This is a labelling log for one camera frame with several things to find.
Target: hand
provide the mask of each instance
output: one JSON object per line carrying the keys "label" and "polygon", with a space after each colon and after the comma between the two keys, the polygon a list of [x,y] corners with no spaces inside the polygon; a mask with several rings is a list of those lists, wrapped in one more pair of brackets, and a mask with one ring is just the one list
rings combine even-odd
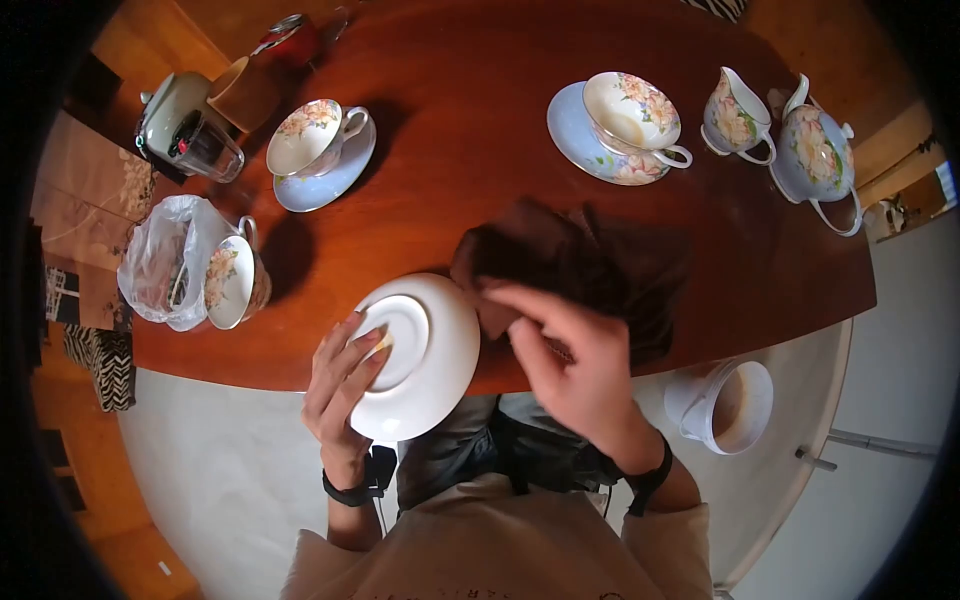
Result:
{"label": "hand", "polygon": [[320,442],[326,477],[337,490],[363,483],[364,458],[371,440],[350,427],[349,417],[387,360],[386,348],[382,348],[360,363],[380,341],[381,333],[374,329],[348,343],[358,325],[360,314],[350,313],[320,341],[300,412],[300,420]]}
{"label": "hand", "polygon": [[[515,283],[496,282],[484,296],[525,315],[507,332],[537,402],[551,417],[627,474],[660,465],[660,434],[633,399],[629,334],[623,321]],[[563,342],[575,362],[562,364],[544,335]]]}

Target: brown cloth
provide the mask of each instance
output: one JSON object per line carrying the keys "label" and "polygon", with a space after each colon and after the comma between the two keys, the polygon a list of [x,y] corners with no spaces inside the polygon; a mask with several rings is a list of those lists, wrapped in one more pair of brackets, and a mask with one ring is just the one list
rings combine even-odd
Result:
{"label": "brown cloth", "polygon": [[[671,309],[686,280],[689,244],[676,230],[598,215],[585,204],[566,215],[528,200],[464,234],[450,276],[495,340],[519,317],[480,296],[480,276],[553,292],[630,328],[633,366],[662,358],[673,341]],[[569,360],[562,345],[555,345]]]}

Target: person's left hand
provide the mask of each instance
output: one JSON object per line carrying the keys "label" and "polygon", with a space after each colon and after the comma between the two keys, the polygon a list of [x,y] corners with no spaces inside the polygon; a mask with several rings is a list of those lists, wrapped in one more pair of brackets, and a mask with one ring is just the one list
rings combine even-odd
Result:
{"label": "person's left hand", "polygon": [[363,483],[371,440],[354,431],[349,418],[387,359],[387,349],[382,348],[360,363],[381,337],[379,329],[374,329],[348,343],[360,321],[359,313],[350,313],[320,341],[300,412],[300,420],[320,442],[326,478],[337,490]]}

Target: dark pants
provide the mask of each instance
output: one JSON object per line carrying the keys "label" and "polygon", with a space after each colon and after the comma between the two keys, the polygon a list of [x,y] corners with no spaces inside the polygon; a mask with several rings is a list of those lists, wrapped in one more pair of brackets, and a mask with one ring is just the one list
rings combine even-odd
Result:
{"label": "dark pants", "polygon": [[554,492],[596,492],[620,477],[609,459],[547,415],[530,393],[465,396],[439,425],[398,450],[401,511],[487,472]]}

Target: teapot spout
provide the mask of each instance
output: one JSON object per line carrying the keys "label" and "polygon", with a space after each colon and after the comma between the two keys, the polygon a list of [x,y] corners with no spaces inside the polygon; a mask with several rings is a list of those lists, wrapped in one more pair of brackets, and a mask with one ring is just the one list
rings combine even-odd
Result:
{"label": "teapot spout", "polygon": [[786,115],[790,114],[794,108],[804,103],[808,91],[810,91],[810,79],[801,73],[800,85],[797,86],[797,91],[793,92],[790,100],[787,100],[786,105],[783,107],[783,120],[786,120]]}

